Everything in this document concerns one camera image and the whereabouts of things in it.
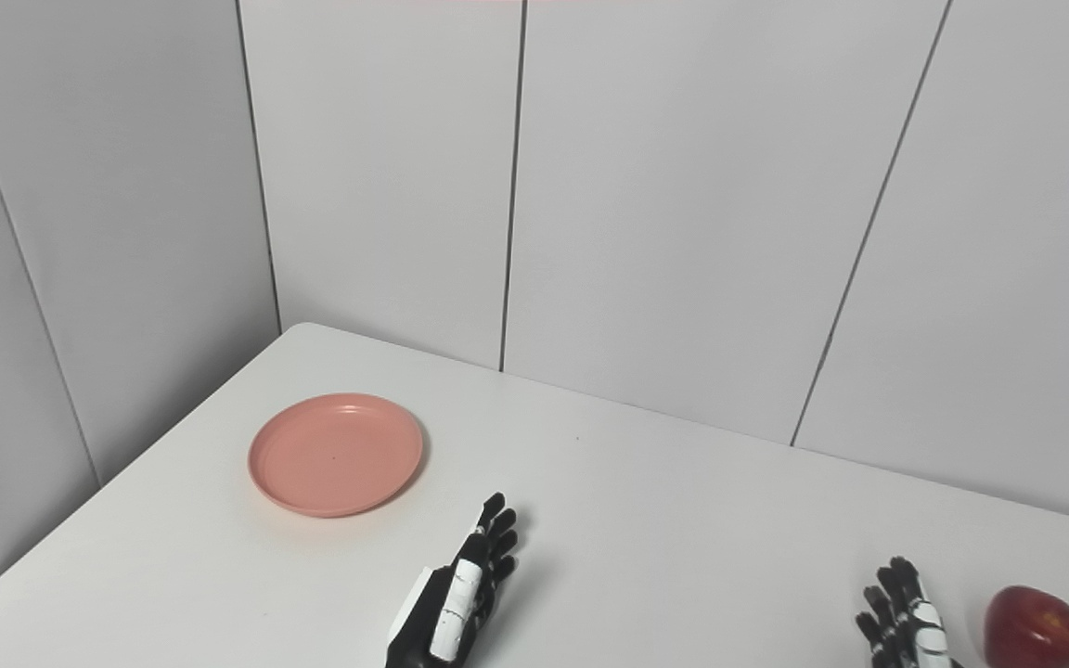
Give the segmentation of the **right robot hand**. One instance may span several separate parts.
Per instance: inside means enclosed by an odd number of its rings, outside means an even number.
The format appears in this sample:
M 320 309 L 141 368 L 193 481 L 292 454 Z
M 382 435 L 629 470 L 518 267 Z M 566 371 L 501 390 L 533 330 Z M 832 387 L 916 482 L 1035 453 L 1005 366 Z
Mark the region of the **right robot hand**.
M 960 667 L 917 568 L 904 557 L 893 557 L 878 568 L 876 579 L 862 589 L 866 611 L 854 617 L 869 647 L 869 667 Z

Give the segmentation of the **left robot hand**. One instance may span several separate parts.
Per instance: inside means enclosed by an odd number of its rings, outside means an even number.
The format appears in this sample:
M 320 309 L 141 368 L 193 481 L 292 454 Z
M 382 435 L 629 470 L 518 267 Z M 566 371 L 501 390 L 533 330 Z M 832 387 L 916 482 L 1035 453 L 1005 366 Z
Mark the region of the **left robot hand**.
M 501 492 L 481 508 L 449 565 L 427 568 L 391 626 L 386 667 L 462 667 L 516 571 L 517 512 Z

